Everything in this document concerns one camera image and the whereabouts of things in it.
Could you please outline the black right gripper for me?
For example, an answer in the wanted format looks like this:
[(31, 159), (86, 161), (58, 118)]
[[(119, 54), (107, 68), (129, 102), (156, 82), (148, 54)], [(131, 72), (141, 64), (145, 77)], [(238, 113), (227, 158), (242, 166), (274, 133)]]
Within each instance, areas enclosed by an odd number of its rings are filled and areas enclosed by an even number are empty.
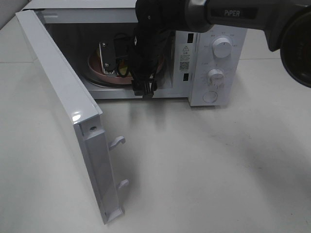
[(100, 42), (99, 53), (102, 65), (102, 71), (105, 75), (115, 73), (116, 61), (130, 60), (130, 48), (134, 38), (126, 33), (117, 33), (113, 38), (113, 42)]

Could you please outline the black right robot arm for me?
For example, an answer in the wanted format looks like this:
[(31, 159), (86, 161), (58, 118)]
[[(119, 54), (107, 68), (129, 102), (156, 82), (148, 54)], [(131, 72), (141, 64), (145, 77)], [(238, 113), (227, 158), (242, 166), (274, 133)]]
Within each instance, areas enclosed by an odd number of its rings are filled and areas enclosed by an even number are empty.
[(135, 13), (138, 23), (127, 40), (127, 59), (136, 95), (156, 90), (158, 58), (172, 32), (205, 33), (214, 25), (263, 31), (289, 75), (311, 85), (308, 0), (138, 0)]

